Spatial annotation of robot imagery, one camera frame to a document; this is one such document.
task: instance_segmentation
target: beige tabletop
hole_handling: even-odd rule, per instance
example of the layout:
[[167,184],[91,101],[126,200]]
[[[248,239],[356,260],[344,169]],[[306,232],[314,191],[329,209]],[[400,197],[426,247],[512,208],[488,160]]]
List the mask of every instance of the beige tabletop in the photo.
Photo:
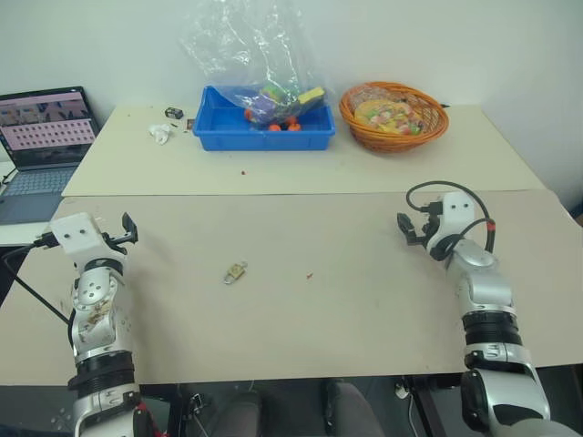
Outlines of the beige tabletop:
[[[481,194],[535,364],[583,361],[581,348],[557,340],[583,330],[581,228],[549,191]],[[455,291],[439,263],[405,245],[395,214],[412,211],[402,193],[67,198],[57,215],[78,211],[112,235],[124,211],[138,224],[126,279],[139,382],[464,369]],[[242,260],[248,272],[223,284]],[[61,249],[35,250],[21,274],[70,311],[75,271]],[[65,325],[19,286],[0,309],[0,348],[0,384],[75,374]]]
[[[441,138],[392,155],[358,146],[341,119],[324,151],[207,152],[185,132],[196,110],[183,109],[172,120],[164,107],[117,107],[64,196],[403,192],[444,178],[478,190],[544,188],[477,106],[449,107]],[[178,126],[164,146],[148,132],[160,123]]]

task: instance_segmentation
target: wicker basket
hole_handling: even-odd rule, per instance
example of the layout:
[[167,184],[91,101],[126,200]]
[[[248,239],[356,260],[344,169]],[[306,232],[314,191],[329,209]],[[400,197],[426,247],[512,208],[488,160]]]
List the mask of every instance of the wicker basket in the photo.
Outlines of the wicker basket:
[[[418,135],[399,135],[382,132],[360,123],[354,117],[355,108],[351,96],[367,86],[377,86],[389,91],[396,98],[402,99],[421,117],[423,130]],[[430,96],[409,86],[393,82],[368,82],[349,89],[340,101],[340,112],[344,121],[350,126],[354,138],[364,147],[374,152],[404,152],[421,146],[427,141],[441,137],[447,130],[449,119],[441,105]]]

